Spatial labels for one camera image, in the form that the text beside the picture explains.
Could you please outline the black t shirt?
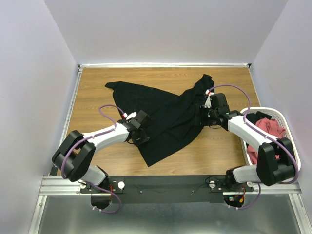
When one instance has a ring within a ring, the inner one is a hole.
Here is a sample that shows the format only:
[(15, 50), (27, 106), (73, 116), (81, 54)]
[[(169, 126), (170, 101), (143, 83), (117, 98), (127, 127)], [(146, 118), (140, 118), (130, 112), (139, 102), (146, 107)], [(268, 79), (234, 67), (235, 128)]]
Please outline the black t shirt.
[(150, 138), (138, 149), (147, 166), (152, 166), (190, 144), (202, 131), (195, 125), (195, 107), (206, 101), (205, 91), (214, 86), (210, 75), (204, 74), (193, 88), (176, 95), (157, 88), (123, 81), (108, 82), (115, 104), (124, 112), (144, 111), (151, 117), (145, 129)]

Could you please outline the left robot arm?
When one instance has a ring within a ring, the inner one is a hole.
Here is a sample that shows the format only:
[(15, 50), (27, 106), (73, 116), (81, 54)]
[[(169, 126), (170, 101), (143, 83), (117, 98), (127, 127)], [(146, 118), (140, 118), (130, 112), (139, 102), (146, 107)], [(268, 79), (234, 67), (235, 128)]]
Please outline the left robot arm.
[(92, 166), (95, 153), (109, 146), (131, 142), (138, 146), (149, 141), (145, 129), (151, 117), (144, 111), (134, 112), (114, 122), (112, 126), (90, 133), (71, 131), (52, 156), (53, 164), (61, 170), (61, 176), (76, 182), (82, 180), (102, 193), (109, 188), (109, 176), (99, 166)]

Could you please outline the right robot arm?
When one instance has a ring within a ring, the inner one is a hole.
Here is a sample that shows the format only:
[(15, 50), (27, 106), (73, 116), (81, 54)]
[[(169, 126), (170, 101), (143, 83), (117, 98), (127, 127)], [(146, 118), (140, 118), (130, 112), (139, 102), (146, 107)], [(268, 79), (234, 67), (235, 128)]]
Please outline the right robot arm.
[(224, 185), (235, 191), (245, 182), (272, 186), (277, 183), (293, 183), (299, 175), (295, 148), (290, 139), (276, 137), (250, 123), (245, 115), (231, 111), (223, 93), (207, 91), (206, 102), (195, 107), (196, 125), (217, 125), (231, 132), (257, 150), (257, 163), (229, 169)]

